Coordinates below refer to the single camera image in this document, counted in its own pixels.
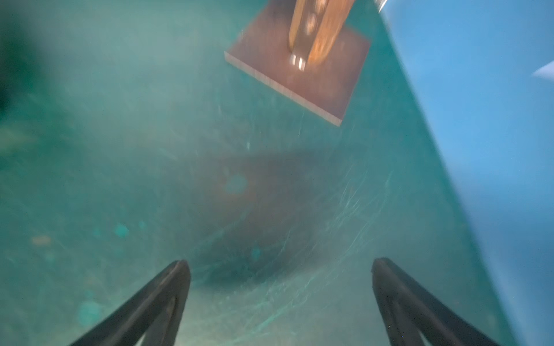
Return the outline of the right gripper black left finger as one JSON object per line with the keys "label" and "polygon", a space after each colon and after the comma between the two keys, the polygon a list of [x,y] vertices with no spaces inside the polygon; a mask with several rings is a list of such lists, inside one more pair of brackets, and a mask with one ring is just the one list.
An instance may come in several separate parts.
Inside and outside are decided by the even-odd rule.
{"label": "right gripper black left finger", "polygon": [[170,263],[73,346],[174,345],[190,282],[187,261]]}

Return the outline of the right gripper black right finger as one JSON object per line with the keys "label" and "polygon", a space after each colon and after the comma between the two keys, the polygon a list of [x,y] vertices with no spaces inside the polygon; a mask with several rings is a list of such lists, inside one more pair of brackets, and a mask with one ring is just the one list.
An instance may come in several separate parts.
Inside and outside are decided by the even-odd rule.
{"label": "right gripper black right finger", "polygon": [[373,262],[372,288],[391,345],[497,344],[386,257]]}

